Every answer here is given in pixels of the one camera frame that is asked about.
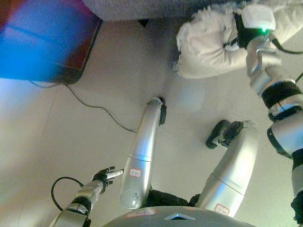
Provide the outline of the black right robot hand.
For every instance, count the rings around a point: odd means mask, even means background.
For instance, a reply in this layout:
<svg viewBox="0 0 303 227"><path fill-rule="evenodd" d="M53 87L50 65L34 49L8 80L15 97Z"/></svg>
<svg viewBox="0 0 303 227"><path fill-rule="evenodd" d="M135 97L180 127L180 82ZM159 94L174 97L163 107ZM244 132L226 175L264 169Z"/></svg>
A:
<svg viewBox="0 0 303 227"><path fill-rule="evenodd" d="M240 13L235 13L234 18L240 48L246 49L251 40L266 36L276 28L273 9L263 4L247 5Z"/></svg>

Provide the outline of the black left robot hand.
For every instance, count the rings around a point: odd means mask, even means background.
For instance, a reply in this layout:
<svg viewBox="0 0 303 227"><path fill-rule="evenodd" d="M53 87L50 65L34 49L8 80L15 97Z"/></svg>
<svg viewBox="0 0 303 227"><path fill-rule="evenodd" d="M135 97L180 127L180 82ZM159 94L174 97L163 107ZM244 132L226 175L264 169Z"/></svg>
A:
<svg viewBox="0 0 303 227"><path fill-rule="evenodd" d="M104 186L108 186L113 183L113 179L122 175L124 169L118 169L114 166L102 169L93 175L92 181L99 180L103 183Z"/></svg>

